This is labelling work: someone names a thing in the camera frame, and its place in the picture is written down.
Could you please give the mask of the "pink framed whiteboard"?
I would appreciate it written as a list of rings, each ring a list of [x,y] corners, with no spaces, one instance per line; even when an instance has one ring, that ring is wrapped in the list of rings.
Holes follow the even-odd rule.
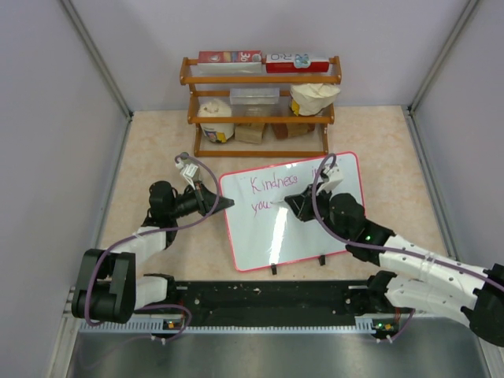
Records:
[[[221,195],[235,205],[224,211],[235,268],[240,272],[339,254],[344,244],[316,220],[298,220],[287,203],[313,182],[320,157],[229,172],[220,177]]]

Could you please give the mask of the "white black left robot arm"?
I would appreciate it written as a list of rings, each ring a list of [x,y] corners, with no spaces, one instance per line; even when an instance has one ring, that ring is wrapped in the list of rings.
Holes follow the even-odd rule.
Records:
[[[124,324],[136,310],[154,305],[170,312],[178,305],[178,293],[169,287],[170,275],[148,273],[137,277],[140,265],[167,250],[181,229],[177,221],[193,213],[203,218],[228,209],[235,202],[210,191],[201,181],[179,193],[167,181],[149,188],[149,209],[141,227],[110,252],[89,249],[82,258],[71,311],[92,324]]]

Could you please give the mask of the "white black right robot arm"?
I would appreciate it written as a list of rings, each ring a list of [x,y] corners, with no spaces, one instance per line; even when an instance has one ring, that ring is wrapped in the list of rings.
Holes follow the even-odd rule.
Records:
[[[468,265],[421,248],[369,220],[349,193],[313,195],[306,188],[284,201],[300,221],[317,221],[354,258],[380,267],[368,281],[367,299],[374,310],[393,306],[433,313],[497,347],[503,345],[501,264]]]

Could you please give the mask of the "tan sponge block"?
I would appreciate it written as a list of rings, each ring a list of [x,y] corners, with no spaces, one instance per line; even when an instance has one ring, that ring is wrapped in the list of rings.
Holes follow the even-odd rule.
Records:
[[[235,139],[243,143],[261,144],[264,132],[264,123],[241,123],[235,125]]]

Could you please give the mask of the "wooden two-tier shelf rack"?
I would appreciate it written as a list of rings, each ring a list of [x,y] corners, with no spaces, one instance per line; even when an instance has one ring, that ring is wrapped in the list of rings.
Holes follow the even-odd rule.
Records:
[[[328,127],[335,122],[334,106],[330,105],[318,114],[302,117],[296,116],[290,108],[290,91],[284,87],[288,84],[330,83],[340,84],[342,79],[341,63],[338,56],[330,57],[330,68],[327,74],[264,74],[261,76],[195,76],[192,69],[197,61],[185,57],[180,69],[180,83],[189,88],[190,99],[187,110],[187,122],[195,126],[193,153],[201,158],[316,158],[329,153]],[[198,109],[205,100],[219,98],[229,100],[230,90],[200,90],[207,84],[229,84],[235,88],[238,84],[272,84],[281,86],[280,98],[275,105],[236,105],[232,107],[229,118],[198,117]],[[226,142],[211,143],[204,136],[200,124],[211,120],[241,123],[264,123],[266,126],[263,143]],[[315,124],[313,132],[302,136],[302,146],[295,149],[287,140],[276,141],[271,124]]]

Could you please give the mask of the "cream cloth bag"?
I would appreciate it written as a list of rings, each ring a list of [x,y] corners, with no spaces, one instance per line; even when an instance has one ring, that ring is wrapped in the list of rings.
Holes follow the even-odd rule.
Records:
[[[340,93],[338,85],[304,83],[291,85],[291,111],[296,116],[308,117],[330,106]]]

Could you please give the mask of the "clear plastic box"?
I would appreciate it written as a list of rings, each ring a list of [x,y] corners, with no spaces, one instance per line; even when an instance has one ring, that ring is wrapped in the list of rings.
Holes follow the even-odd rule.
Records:
[[[229,101],[232,105],[275,105],[279,97],[277,87],[232,88]]]

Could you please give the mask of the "red white carton box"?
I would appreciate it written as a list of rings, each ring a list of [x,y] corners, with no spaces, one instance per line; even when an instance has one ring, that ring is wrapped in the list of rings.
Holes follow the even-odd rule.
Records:
[[[256,74],[262,72],[262,55],[260,50],[200,51],[197,66],[209,74]]]

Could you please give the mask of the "red white zero box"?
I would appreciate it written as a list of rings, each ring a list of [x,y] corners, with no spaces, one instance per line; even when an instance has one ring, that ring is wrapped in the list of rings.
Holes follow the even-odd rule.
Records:
[[[265,69],[267,73],[326,73],[330,61],[325,57],[316,57],[311,54],[267,54]]]

